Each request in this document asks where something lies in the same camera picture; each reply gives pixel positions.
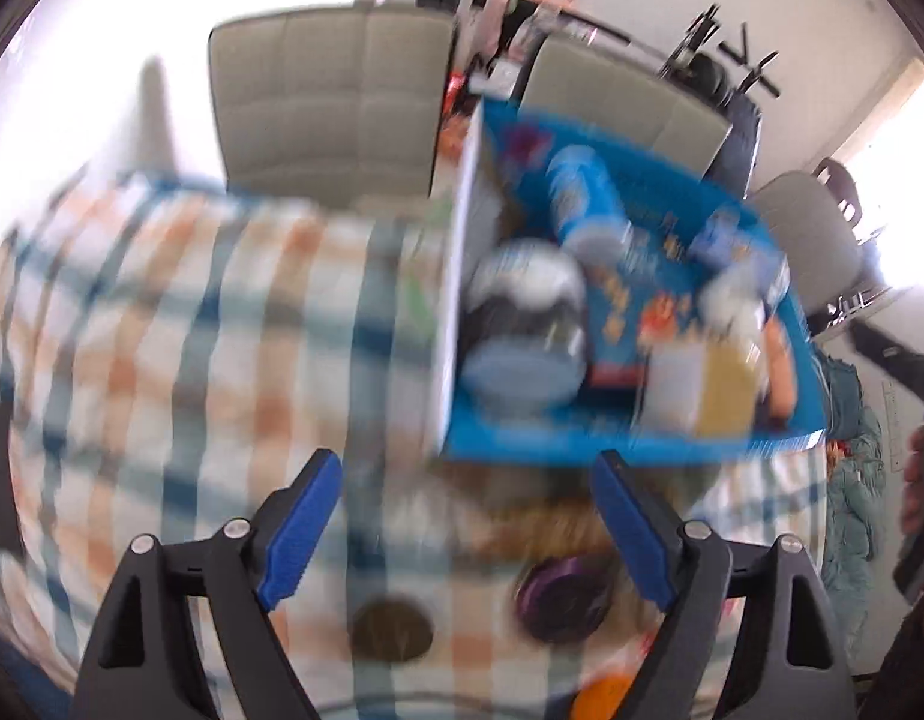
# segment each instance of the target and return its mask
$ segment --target table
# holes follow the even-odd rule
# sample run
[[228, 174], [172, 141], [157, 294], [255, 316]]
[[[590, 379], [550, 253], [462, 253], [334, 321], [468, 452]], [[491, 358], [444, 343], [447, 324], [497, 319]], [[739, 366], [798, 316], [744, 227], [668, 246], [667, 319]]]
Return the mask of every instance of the table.
[[[477, 147], [467, 142], [464, 165]], [[404, 516], [419, 490], [425, 510], [443, 517], [432, 521], [448, 510], [427, 458], [454, 360], [446, 317], [459, 276], [442, 266], [460, 256], [460, 199], [473, 178], [454, 170], [440, 165], [433, 184], [451, 205], [448, 228], [137, 176], [100, 196], [72, 191], [0, 248], [0, 348], [4, 340], [16, 392], [11, 464], [27, 552], [24, 563], [0, 552], [0, 635], [71, 690], [133, 536], [209, 536], [326, 445], [345, 459], [344, 502], [298, 592], [272, 615], [316, 707], [401, 718], [420, 712], [408, 696], [434, 691], [541, 715], [597, 675], [638, 668], [658, 618], [631, 591], [584, 646], [548, 648], [511, 614], [520, 567], [473, 570], [435, 528], [420, 541], [424, 518]], [[420, 322], [412, 290], [438, 307], [436, 332]], [[0, 373], [9, 375], [2, 359]], [[768, 543], [792, 532], [820, 559], [820, 448], [658, 474], [681, 509], [723, 538]], [[435, 640], [424, 658], [352, 661], [348, 624], [379, 594], [425, 609]], [[225, 718], [239, 717], [208, 607], [197, 607], [212, 692]], [[727, 605], [699, 712], [713, 707], [741, 613]]]

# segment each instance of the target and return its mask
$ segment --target cushioned chair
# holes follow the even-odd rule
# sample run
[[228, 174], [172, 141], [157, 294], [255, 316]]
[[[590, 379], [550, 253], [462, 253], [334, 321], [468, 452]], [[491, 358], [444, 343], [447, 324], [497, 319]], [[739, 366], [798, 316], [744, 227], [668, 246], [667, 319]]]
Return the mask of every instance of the cushioned chair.
[[806, 314], [849, 290], [862, 269], [862, 250], [832, 193], [806, 172], [787, 172], [746, 202], [772, 233], [792, 272]]
[[642, 67], [564, 35], [542, 42], [523, 85], [523, 104], [622, 135], [700, 177], [732, 127]]
[[216, 26], [209, 72], [230, 185], [335, 208], [427, 196], [454, 35], [451, 15], [410, 6]]

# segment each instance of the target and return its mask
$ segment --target plastic container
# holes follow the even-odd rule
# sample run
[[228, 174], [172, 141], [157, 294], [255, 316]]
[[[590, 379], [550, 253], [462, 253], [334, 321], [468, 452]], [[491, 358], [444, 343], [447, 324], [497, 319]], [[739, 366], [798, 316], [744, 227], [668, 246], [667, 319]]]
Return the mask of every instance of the plastic container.
[[548, 170], [552, 227], [559, 244], [587, 268], [614, 266], [628, 251], [632, 223], [605, 163], [589, 146], [566, 146]]
[[[540, 149], [517, 152], [505, 165], [511, 188], [526, 206], [530, 225], [545, 224], [550, 210], [545, 171], [534, 170], [533, 165], [545, 165], [547, 156], [565, 146], [582, 145], [591, 146], [603, 160], [619, 194], [625, 197], [626, 215], [636, 225], [654, 229], [665, 225], [682, 242], [690, 242], [716, 210], [729, 207], [739, 218], [740, 230], [776, 247], [758, 216], [729, 194], [608, 133], [570, 119], [518, 111], [494, 100], [484, 103], [484, 116], [496, 153], [504, 153], [506, 139], [513, 134], [523, 141], [547, 144], [545, 153], [540, 154]], [[686, 276], [700, 282], [713, 276], [713, 271], [691, 259], [683, 266]], [[809, 331], [794, 288], [782, 298], [776, 317], [790, 338], [798, 394], [785, 428], [759, 429], [739, 439], [687, 439], [634, 431], [631, 407], [579, 401], [535, 418], [489, 420], [456, 383], [442, 455], [449, 460], [485, 463], [588, 466], [600, 452], [614, 449], [633, 466], [684, 466], [814, 446], [824, 435], [826, 420]]]
[[720, 208], [709, 218], [689, 245], [689, 257], [713, 271], [733, 269], [734, 278], [748, 282], [751, 292], [773, 311], [791, 283], [785, 255], [740, 230], [732, 209]]
[[530, 415], [573, 399], [585, 378], [585, 280], [546, 241], [509, 242], [475, 270], [461, 381], [489, 413]]

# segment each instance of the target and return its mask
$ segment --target window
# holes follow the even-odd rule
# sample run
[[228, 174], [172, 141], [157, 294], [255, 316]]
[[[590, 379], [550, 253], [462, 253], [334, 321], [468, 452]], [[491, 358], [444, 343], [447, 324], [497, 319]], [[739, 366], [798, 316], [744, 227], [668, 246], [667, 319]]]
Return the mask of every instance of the window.
[[892, 287], [924, 284], [924, 65], [913, 62], [856, 133], [835, 153], [862, 204], [854, 228], [878, 235], [881, 270]]

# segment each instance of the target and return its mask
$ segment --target white wall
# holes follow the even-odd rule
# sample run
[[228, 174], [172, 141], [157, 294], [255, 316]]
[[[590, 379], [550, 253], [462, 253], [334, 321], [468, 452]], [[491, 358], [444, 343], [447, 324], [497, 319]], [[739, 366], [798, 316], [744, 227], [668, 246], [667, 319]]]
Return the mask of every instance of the white wall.
[[0, 237], [81, 165], [220, 178], [206, 41], [216, 23], [352, 0], [42, 0], [0, 60]]
[[[870, 317], [870, 322], [891, 333], [903, 343], [917, 351], [924, 352], [924, 288], [906, 292], [898, 300]], [[845, 362], [852, 362], [859, 371], [859, 381], [865, 400], [878, 414], [883, 426], [883, 456], [886, 460], [886, 493], [884, 494], [884, 516], [886, 517], [886, 549], [873, 562], [875, 588], [872, 593], [868, 619], [859, 642], [859, 656], [853, 663], [854, 673], [866, 674], [878, 671], [881, 661], [891, 645], [902, 617], [908, 606], [892, 581], [892, 569], [899, 557], [902, 536], [899, 532], [898, 516], [902, 504], [902, 489], [905, 483], [900, 472], [889, 468], [886, 401], [883, 397], [884, 374], [871, 362], [859, 357], [850, 348], [847, 338], [838, 335], [823, 344], [825, 351]], [[901, 386], [894, 388], [900, 435], [907, 437], [924, 421], [924, 404]]]
[[901, 71], [902, 53], [915, 52], [884, 0], [578, 0], [577, 7], [668, 54], [712, 2], [722, 5], [724, 26], [716, 42], [739, 45], [739, 25], [747, 20], [758, 58], [780, 52], [769, 75], [782, 87], [782, 98], [754, 93], [764, 110], [756, 187], [806, 167], [836, 132], [851, 134], [860, 121], [856, 109], [870, 90], [886, 85], [886, 73]]

